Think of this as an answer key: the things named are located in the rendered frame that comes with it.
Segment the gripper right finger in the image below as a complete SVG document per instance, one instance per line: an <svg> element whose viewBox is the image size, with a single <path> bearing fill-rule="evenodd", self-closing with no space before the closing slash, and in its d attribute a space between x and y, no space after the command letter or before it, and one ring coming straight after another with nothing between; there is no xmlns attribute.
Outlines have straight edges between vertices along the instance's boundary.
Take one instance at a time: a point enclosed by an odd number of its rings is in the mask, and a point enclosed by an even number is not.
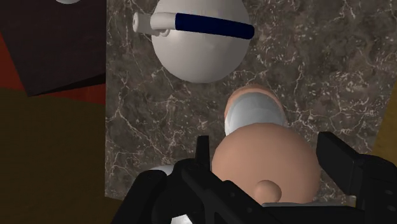
<svg viewBox="0 0 397 224"><path fill-rule="evenodd" d="M397 224L397 166L378 156L360 154L331 132L317 136L319 165L356 205L330 206L340 224Z"/></svg>

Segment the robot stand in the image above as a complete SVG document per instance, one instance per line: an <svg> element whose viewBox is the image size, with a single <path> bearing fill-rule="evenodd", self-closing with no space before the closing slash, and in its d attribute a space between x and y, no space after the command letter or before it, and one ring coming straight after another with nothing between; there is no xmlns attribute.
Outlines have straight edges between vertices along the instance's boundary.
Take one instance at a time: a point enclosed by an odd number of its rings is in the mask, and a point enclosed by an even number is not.
<svg viewBox="0 0 397 224"><path fill-rule="evenodd" d="M0 33L28 96L106 81L106 0L0 0Z"/></svg>

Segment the white pen with blue cap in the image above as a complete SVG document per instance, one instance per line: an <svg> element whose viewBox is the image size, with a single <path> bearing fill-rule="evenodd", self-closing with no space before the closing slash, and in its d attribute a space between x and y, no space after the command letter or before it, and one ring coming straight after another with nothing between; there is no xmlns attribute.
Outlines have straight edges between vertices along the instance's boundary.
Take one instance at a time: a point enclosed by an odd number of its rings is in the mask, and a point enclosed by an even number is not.
<svg viewBox="0 0 397 224"><path fill-rule="evenodd" d="M134 32L163 37L168 36L171 30L240 39L251 39L254 36L254 27L250 24L185 13L160 12L144 15L135 12L132 27Z"/></svg>

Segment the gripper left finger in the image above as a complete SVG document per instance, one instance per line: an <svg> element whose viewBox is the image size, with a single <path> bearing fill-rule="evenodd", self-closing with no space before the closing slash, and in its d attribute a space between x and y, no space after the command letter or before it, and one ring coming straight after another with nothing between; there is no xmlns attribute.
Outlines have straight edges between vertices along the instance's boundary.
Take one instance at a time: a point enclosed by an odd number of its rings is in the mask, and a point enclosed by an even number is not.
<svg viewBox="0 0 397 224"><path fill-rule="evenodd" d="M171 224L182 214L193 224L281 224L236 184L211 172L208 136L198 136L195 158L178 161L170 175L140 173L111 224Z"/></svg>

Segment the white round bowl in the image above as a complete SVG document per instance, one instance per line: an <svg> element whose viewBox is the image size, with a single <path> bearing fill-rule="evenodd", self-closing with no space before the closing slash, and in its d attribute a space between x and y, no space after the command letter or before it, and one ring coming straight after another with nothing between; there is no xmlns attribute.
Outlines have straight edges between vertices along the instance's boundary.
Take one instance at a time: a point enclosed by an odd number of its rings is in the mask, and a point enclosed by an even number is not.
<svg viewBox="0 0 397 224"><path fill-rule="evenodd" d="M249 23L242 0L159 0L155 13L187 13ZM171 30L152 36L161 64L174 76L192 83L218 81L232 73L249 47L246 39Z"/></svg>

